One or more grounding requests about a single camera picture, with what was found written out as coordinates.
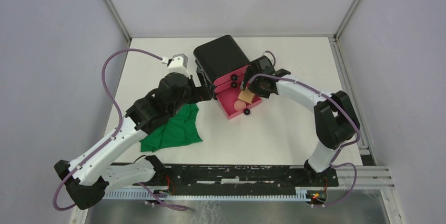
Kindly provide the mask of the tan square makeup sponge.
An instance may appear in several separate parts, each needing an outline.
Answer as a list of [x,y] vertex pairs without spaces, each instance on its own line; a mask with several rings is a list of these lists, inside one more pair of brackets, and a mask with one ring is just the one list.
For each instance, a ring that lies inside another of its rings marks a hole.
[[244,101],[246,103],[252,104],[255,94],[250,90],[245,89],[239,93],[238,100]]

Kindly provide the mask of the pink bottom drawer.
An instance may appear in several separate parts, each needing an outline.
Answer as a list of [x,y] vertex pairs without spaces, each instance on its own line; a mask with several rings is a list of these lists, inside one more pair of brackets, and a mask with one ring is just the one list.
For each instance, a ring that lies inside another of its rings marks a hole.
[[241,92],[239,88],[230,87],[216,95],[227,119],[233,119],[242,114],[250,115],[251,110],[261,103],[261,98],[254,94],[242,94],[245,100],[239,99]]

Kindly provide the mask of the pink drawer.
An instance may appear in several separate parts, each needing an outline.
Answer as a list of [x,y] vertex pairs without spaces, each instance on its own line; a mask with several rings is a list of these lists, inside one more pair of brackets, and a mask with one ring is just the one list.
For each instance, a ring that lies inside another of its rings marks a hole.
[[[215,86],[220,86],[226,82],[237,82],[239,80],[243,80],[247,67],[248,67],[248,65],[245,65],[239,69],[229,72],[229,73],[217,78],[216,80],[214,80],[213,84]],[[233,80],[233,77],[232,77],[233,75],[237,76],[236,80]]]
[[241,92],[239,88],[230,87],[216,95],[227,119],[233,119],[242,114],[250,115],[251,110],[261,103],[261,98],[254,94],[242,94],[245,100],[239,99]]
[[216,94],[218,94],[218,93],[221,93],[221,92],[223,92],[223,91],[225,91],[227,89],[230,89],[230,90],[231,89],[238,89],[238,90],[240,90],[241,82],[242,81],[240,79],[237,80],[237,81],[230,80],[228,82],[225,82],[225,83],[222,83],[221,85],[216,86],[214,92]]

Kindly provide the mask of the pink round makeup puff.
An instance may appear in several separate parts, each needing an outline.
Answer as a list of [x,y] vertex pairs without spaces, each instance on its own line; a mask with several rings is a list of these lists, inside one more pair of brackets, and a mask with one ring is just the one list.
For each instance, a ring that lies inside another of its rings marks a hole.
[[234,102],[234,109],[236,111],[244,110],[246,107],[246,103],[242,100],[237,100]]

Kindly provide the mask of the pink top drawer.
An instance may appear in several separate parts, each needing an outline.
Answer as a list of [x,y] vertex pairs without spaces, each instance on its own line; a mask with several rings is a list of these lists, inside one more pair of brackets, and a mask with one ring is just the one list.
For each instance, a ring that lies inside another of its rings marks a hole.
[[[220,86],[226,82],[237,82],[239,80],[243,80],[247,67],[248,67],[248,65],[245,65],[239,69],[229,72],[229,73],[217,78],[216,80],[214,80],[213,84],[215,86]],[[233,75],[237,76],[236,80],[233,80],[233,77],[232,77]]]

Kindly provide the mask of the black drawer organizer box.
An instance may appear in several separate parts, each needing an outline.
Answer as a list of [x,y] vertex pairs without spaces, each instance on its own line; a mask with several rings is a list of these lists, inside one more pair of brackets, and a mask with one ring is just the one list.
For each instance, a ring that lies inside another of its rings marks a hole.
[[202,69],[213,84],[217,78],[250,63],[248,57],[230,35],[216,38],[196,47],[193,51],[196,69]]

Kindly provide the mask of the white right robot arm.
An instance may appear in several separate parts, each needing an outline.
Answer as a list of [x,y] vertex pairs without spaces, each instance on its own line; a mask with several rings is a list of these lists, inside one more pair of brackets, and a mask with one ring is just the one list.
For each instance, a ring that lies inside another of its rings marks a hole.
[[352,145],[351,138],[354,142],[361,138],[360,123],[347,93],[316,89],[285,69],[275,70],[266,56],[249,63],[241,89],[248,89],[262,98],[269,98],[271,94],[284,96],[313,113],[319,142],[306,160],[303,173],[310,186],[324,181],[325,173],[343,148]]

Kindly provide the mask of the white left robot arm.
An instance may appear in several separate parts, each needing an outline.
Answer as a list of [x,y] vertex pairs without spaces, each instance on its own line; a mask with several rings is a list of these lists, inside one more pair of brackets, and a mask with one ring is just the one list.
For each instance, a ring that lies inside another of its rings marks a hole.
[[91,149],[71,161],[60,160],[54,169],[61,179],[56,191],[65,187],[74,206],[88,209],[109,192],[139,182],[160,185],[164,182],[165,166],[156,156],[127,165],[113,162],[132,145],[168,123],[186,104],[213,98],[212,84],[204,73],[197,72],[200,86],[191,76],[169,73],[157,88],[140,98],[121,115],[118,125]]

